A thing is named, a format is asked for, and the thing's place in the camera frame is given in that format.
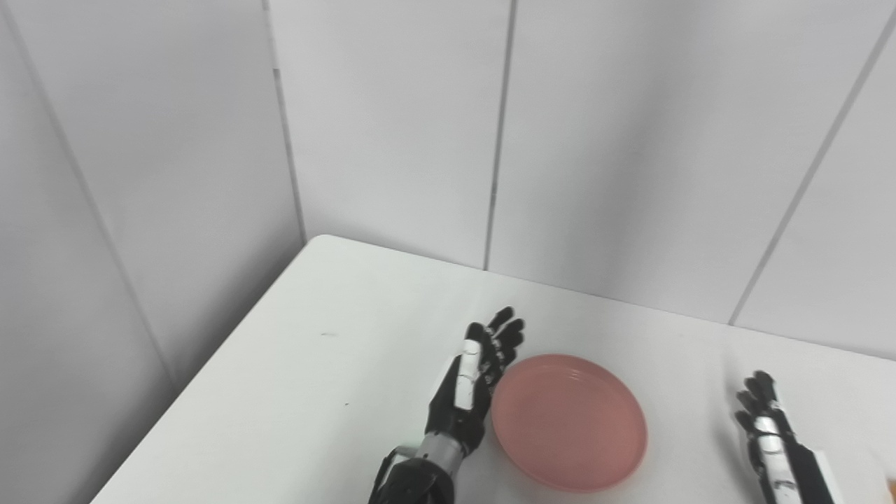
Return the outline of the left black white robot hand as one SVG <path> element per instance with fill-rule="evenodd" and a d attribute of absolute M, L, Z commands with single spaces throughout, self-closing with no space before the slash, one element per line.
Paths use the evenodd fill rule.
<path fill-rule="evenodd" d="M 510 306 L 488 323 L 468 326 L 461 352 L 429 402 L 423 433 L 451 438 L 464 457 L 479 449 L 497 384 L 517 360 L 524 328 L 524 319 Z"/>

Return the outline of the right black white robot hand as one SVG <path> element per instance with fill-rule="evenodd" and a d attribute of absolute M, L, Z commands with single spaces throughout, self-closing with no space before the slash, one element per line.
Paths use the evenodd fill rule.
<path fill-rule="evenodd" d="M 736 393 L 737 424 L 746 439 L 748 460 L 766 503 L 841 503 L 837 482 L 825 455 L 796 436 L 774 378 L 756 370 Z"/>

